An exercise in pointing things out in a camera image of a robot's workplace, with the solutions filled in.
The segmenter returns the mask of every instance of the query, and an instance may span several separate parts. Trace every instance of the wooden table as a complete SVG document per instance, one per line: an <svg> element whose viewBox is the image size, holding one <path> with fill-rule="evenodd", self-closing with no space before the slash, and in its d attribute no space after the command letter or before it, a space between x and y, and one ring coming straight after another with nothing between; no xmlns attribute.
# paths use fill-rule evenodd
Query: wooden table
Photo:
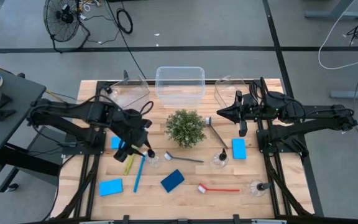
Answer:
<svg viewBox="0 0 358 224"><path fill-rule="evenodd" d="M265 80L270 91L283 92L279 79ZM82 102L95 94L97 80L83 80L78 94L78 102ZM150 100L154 101L153 110L145 115L151 119L153 125L149 128L149 141L162 160L158 169L151 168L147 163L143 168L142 177L137 193L134 193L135 178L140 165L140 156L136 156L132 169L124 175L126 161L121 163L113 158L115 153L110 148L111 136L107 133L106 150L100 158L98 179L94 194L92 219L118 219L130 215L131 219L215 219L232 218L239 214L241 218L272 218L272 201L269 192L262 197L250 194L249 184L253 180L267 181L264 159L259 152L255 132L257 123L248 121L248 132L245 137L247 145L247 159L234 160L231 148L227 151L229 163L220 170L213 169L209 162L212 156L220 152L222 145L210 130L205 128L207 139L192 149L179 149L168 140L165 131L165 121L169 114L177 108L164 108L155 95L155 89L150 87ZM238 126L216 114L220 109L214 97L214 85L206 85L206 93L201 104L195 108L202 117L212 116L213 126L231 147L231 139L238 138ZM87 127L83 121L73 121L79 126ZM166 150L178 157L191 157L204 160L203 164L187 161L167 161L163 158ZM306 183L303 166L299 155L295 153L281 153L283 172L288 188L307 211L313 213L310 194ZM58 215L72 198L78 188L83 156L75 156L62 169L60 174L59 195L52 212L52 217ZM167 193L160 181L175 169L184 175L185 181ZM99 182L122 178L124 191L120 194L99 196ZM240 192L206 192L201 194L197 190L199 183L208 187L241 189ZM283 200L279 188L276 186L280 212L284 214ZM88 193L85 192L81 215L85 215Z"/></svg>

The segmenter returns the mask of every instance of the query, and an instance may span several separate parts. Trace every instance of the tool handle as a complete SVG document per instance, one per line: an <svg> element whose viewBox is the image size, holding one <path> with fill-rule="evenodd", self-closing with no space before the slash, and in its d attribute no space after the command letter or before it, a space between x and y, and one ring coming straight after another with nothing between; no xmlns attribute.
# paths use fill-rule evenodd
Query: tool handle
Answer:
<svg viewBox="0 0 358 224"><path fill-rule="evenodd" d="M229 149L228 146L226 145L226 143L224 143L223 139L220 137L220 135L215 131L214 127L212 127L212 124L209 124L209 126L211 127L211 129L214 131L215 135L217 135L217 137L219 138L219 140L221 141L221 143L223 144L225 149Z"/></svg>
<svg viewBox="0 0 358 224"><path fill-rule="evenodd" d="M188 159L188 158L181 158L181 157L173 157L174 159L180 159L180 160L186 160L186 161L191 161L191 162L204 162L204 161L199 161L197 159Z"/></svg>
<svg viewBox="0 0 358 224"><path fill-rule="evenodd" d="M226 191L226 192L239 192L240 191L240 189L207 189L207 190Z"/></svg>

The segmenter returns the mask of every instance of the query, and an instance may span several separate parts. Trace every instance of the blue sponge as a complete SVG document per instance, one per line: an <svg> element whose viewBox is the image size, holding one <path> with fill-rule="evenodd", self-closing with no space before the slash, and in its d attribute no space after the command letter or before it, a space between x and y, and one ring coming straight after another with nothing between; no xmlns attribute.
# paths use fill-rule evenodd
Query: blue sponge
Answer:
<svg viewBox="0 0 358 224"><path fill-rule="evenodd" d="M100 196L106 196L122 192L122 179L106 180L99 184Z"/></svg>
<svg viewBox="0 0 358 224"><path fill-rule="evenodd" d="M179 172L179 170L173 171L168 177L161 181L162 186L169 193L176 186L182 183L185 180L183 175Z"/></svg>
<svg viewBox="0 0 358 224"><path fill-rule="evenodd" d="M121 141L121 138L119 138L118 136L113 136L111 137L111 148L112 149L118 149L119 148L119 142Z"/></svg>
<svg viewBox="0 0 358 224"><path fill-rule="evenodd" d="M246 159L247 158L247 148L246 141L244 139L233 139L233 158L235 159Z"/></svg>

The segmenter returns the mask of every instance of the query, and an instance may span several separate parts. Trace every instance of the potted plant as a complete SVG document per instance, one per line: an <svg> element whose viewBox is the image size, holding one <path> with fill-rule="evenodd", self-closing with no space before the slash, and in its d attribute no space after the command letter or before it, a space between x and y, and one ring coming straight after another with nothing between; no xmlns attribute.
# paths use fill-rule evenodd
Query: potted plant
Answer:
<svg viewBox="0 0 358 224"><path fill-rule="evenodd" d="M166 124L165 132L169 139L173 139L182 148L191 148L206 138L203 133L206 125L197 111L177 110L168 116Z"/></svg>

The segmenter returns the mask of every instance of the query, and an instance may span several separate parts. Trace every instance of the concrete floor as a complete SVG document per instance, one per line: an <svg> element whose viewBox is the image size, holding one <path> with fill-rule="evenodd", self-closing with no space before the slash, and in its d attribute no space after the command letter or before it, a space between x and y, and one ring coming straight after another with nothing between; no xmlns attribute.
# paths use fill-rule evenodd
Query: concrete floor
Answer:
<svg viewBox="0 0 358 224"><path fill-rule="evenodd" d="M337 1L270 0L281 46L320 46L334 21L305 19L305 10L330 10ZM259 0L147 0L125 2L134 21L134 32L126 36L131 47L241 45L273 46L262 1ZM111 4L113 11L121 4ZM5 0L0 10L0 48L51 48L52 43L42 20L43 1ZM358 10L358 1L351 10ZM86 16L104 14L105 8L92 7ZM91 39L112 39L117 32L111 21L95 18L86 21ZM350 38L343 34L357 25L341 21L327 42L328 46L346 46ZM83 38L79 30L59 47L77 46ZM122 37L104 45L87 43L85 47L123 47ZM342 70L325 70L317 52L284 52L285 63L295 98L306 105L344 104L351 100L333 100L331 90L353 90L358 65ZM200 66L206 78L242 75L244 78L281 78L274 51L196 51L134 52L147 78L154 78L160 66ZM323 63L334 67L358 61L358 52L323 52ZM29 80L49 90L76 96L84 79L120 79L126 69L139 71L127 52L0 54L0 66L14 73L24 72ZM356 103L358 120L358 100ZM26 147L35 136L22 125L10 142ZM306 135L318 192L326 217L358 218L358 134L319 131ZM10 169L0 175L0 183ZM49 211L55 186L20 172L14 182L16 192L0 194L0 223L40 220Z"/></svg>

